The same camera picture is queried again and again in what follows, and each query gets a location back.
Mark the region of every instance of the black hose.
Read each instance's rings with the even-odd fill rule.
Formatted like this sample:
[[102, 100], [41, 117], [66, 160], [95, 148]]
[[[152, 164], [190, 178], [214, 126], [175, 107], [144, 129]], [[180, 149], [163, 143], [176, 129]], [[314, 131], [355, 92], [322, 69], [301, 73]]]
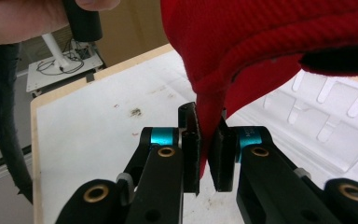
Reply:
[[33, 202], [33, 185], [14, 123], [14, 83], [20, 44], [0, 45], [0, 150], [15, 185]]

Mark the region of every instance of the brown wall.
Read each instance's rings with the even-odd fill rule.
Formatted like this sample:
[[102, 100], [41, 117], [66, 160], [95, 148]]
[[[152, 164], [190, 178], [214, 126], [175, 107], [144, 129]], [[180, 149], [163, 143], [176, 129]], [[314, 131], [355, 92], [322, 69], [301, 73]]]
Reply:
[[159, 0], [121, 0], [118, 7], [100, 16], [103, 38], [97, 46], [107, 66], [168, 43]]

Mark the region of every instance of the red cloth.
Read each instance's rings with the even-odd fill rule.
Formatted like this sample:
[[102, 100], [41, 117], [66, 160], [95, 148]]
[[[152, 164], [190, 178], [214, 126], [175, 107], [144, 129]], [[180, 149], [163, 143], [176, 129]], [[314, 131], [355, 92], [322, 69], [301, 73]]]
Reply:
[[278, 88], [305, 52], [358, 46], [357, 0], [163, 0], [161, 12], [197, 94], [201, 171], [223, 106]]

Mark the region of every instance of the black handle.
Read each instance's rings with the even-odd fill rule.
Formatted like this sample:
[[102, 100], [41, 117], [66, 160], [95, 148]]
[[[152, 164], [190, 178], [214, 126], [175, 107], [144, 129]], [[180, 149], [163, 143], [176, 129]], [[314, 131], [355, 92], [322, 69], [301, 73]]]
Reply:
[[74, 40], [93, 42], [103, 37], [100, 15], [97, 11], [87, 11], [75, 0], [62, 0]]

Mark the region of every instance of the white pole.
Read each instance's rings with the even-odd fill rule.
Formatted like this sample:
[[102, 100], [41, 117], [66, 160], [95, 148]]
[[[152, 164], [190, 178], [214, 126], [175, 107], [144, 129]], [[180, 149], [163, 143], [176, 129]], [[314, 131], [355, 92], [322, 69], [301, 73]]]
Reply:
[[69, 63], [63, 57], [62, 52], [61, 52], [60, 48], [58, 47], [57, 42], [55, 41], [53, 35], [45, 34], [45, 35], [42, 35], [42, 37], [45, 40], [46, 44], [48, 45], [48, 49], [51, 51], [51, 53], [53, 54], [53, 56], [56, 60], [54, 66], [56, 68], [68, 66]]

